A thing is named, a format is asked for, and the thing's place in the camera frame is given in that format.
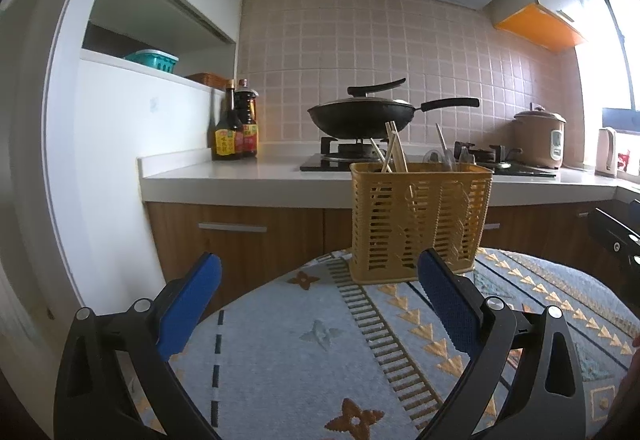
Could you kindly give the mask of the person's left hand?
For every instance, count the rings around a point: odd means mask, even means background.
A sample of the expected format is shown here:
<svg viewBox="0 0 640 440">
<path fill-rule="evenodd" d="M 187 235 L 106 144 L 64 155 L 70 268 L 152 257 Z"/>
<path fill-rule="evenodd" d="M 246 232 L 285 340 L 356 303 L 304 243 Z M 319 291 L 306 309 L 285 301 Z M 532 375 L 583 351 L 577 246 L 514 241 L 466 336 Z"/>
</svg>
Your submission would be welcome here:
<svg viewBox="0 0 640 440">
<path fill-rule="evenodd" d="M 620 382 L 617 396 L 608 412 L 605 425 L 594 436 L 595 439 L 639 439 L 639 337 L 632 342 L 634 355 L 629 370 Z"/>
</svg>

